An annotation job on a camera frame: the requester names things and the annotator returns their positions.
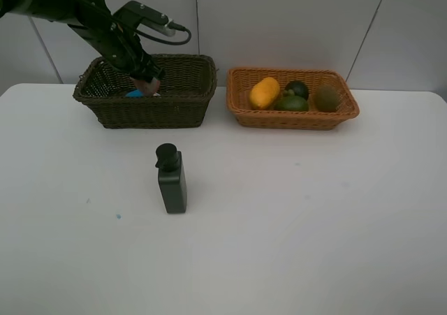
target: yellow mango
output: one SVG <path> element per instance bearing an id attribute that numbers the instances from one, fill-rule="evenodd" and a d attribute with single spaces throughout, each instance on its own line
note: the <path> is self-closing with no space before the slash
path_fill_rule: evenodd
<path id="1" fill-rule="evenodd" d="M 253 87 L 250 92 L 250 103 L 254 110 L 270 107 L 279 96 L 279 83 L 274 78 L 265 78 Z"/>

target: black bottle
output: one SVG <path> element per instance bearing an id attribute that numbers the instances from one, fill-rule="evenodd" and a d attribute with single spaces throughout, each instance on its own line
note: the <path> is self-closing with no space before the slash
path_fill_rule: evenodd
<path id="1" fill-rule="evenodd" d="M 184 214 L 186 212 L 186 181 L 182 153 L 173 144 L 162 144 L 156 149 L 159 169 L 159 186 L 166 212 Z"/>

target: avocado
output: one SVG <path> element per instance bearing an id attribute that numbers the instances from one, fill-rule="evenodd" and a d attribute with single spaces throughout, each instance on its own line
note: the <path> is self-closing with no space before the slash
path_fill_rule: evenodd
<path id="1" fill-rule="evenodd" d="M 318 111 L 336 112 L 340 104 L 337 89 L 330 85 L 321 85 L 314 95 L 315 106 Z"/>
<path id="2" fill-rule="evenodd" d="M 289 89 L 289 90 L 284 90 L 282 92 L 282 96 L 287 97 L 287 96 L 295 96 L 295 93 L 293 92 L 293 90 Z"/>
<path id="3" fill-rule="evenodd" d="M 309 104 L 301 96 L 287 96 L 281 98 L 274 105 L 274 109 L 279 111 L 309 111 Z"/>
<path id="4" fill-rule="evenodd" d="M 290 81 L 286 85 L 286 91 L 293 91 L 295 96 L 301 96 L 304 100 L 309 98 L 309 88 L 303 81 Z"/>

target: dark brown wicker basket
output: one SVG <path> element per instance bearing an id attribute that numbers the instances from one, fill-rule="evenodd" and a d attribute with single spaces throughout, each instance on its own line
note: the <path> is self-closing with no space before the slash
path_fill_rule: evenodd
<path id="1" fill-rule="evenodd" d="M 190 54 L 155 54 L 153 58 L 166 71 L 159 97 L 126 97 L 135 86 L 129 76 L 117 72 L 104 58 L 90 64 L 73 97 L 89 107 L 108 129 L 200 126 L 216 89 L 212 58 Z"/>

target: cable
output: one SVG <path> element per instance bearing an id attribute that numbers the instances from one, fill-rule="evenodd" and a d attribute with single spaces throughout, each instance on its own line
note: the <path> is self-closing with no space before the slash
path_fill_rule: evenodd
<path id="1" fill-rule="evenodd" d="M 188 33 L 188 38 L 184 41 L 165 41 L 164 39 L 160 39 L 154 36 L 151 36 L 149 34 L 146 34 L 140 30 L 137 30 L 129 25 L 127 25 L 125 22 L 123 22 L 122 20 L 119 20 L 118 18 L 116 18 L 115 16 L 109 14 L 109 12 L 104 11 L 100 8 L 98 8 L 97 6 L 91 4 L 91 2 L 89 2 L 88 0 L 75 0 L 78 3 L 82 4 L 83 6 L 86 6 L 92 10 L 95 10 L 97 13 L 99 13 L 100 15 L 102 15 L 103 17 L 108 18 L 109 20 L 121 25 L 122 27 L 128 29 L 129 31 L 135 32 L 136 34 L 146 38 L 146 39 L 150 39 L 151 41 L 156 41 L 157 43 L 162 43 L 162 44 L 166 44 L 166 45 L 184 45 L 186 43 L 188 43 L 191 40 L 192 34 L 191 31 L 189 31 L 186 27 L 183 27 L 182 25 L 176 24 L 174 22 L 170 23 L 170 26 L 172 29 L 178 30 L 178 31 L 183 31 L 183 32 L 187 32 Z"/>

